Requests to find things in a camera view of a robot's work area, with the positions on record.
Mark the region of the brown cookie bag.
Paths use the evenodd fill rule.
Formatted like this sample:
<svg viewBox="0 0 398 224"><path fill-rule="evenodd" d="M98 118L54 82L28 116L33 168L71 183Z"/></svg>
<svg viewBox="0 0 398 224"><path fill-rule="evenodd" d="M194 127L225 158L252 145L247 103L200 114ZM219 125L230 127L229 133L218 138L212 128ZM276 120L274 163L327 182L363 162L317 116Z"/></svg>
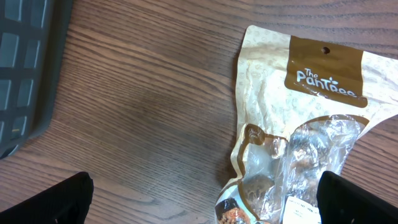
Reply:
<svg viewBox="0 0 398 224"><path fill-rule="evenodd" d="M397 60L249 26L238 57L236 177L217 223L321 223L324 172L397 114Z"/></svg>

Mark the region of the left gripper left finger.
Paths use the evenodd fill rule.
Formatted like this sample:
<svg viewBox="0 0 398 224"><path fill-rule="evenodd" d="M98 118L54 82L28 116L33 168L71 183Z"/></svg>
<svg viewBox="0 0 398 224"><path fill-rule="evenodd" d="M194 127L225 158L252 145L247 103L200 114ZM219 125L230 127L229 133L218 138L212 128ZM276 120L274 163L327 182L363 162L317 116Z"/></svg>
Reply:
<svg viewBox="0 0 398 224"><path fill-rule="evenodd" d="M79 172L1 212L1 223L84 224L93 198L93 179Z"/></svg>

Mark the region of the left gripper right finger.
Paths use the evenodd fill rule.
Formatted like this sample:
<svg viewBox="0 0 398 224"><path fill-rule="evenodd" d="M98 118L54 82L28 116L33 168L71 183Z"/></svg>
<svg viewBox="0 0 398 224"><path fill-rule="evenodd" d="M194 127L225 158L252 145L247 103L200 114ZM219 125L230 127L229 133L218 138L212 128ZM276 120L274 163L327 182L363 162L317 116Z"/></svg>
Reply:
<svg viewBox="0 0 398 224"><path fill-rule="evenodd" d="M319 181L322 224L397 224L397 207L331 171Z"/></svg>

